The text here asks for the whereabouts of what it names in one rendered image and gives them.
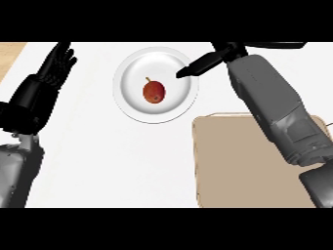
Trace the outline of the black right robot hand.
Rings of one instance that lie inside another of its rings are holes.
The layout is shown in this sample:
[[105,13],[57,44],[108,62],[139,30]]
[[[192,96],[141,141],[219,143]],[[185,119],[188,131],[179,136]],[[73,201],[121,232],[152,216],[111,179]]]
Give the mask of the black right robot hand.
[[213,42],[214,52],[207,53],[177,73],[176,77],[199,76],[220,63],[230,63],[245,57],[245,47],[264,49],[301,49],[306,42]]

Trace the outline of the white round plate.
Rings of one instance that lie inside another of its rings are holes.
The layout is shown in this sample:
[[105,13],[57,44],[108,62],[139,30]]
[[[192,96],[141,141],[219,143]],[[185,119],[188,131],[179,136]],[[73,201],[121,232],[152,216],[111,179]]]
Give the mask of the white round plate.
[[[191,59],[173,48],[149,47],[135,52],[114,73],[113,95],[118,108],[136,121],[160,124],[176,119],[192,107],[199,91],[198,80],[177,78],[176,73]],[[146,101],[148,78],[163,83],[166,98],[158,104]]]

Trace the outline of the tan rectangular tray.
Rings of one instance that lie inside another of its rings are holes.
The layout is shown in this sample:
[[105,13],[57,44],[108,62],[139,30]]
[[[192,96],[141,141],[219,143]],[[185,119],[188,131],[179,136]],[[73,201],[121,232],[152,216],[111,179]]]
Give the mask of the tan rectangular tray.
[[253,116],[217,113],[192,123],[197,199],[204,208],[310,208],[300,167],[285,161]]

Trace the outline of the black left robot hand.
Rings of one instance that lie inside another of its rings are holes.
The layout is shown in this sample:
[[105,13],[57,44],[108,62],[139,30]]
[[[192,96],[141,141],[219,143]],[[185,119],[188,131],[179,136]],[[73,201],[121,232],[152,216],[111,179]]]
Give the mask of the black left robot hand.
[[36,135],[45,127],[77,62],[70,46],[70,42],[55,45],[37,73],[29,75],[11,100],[0,102],[0,128],[5,132]]

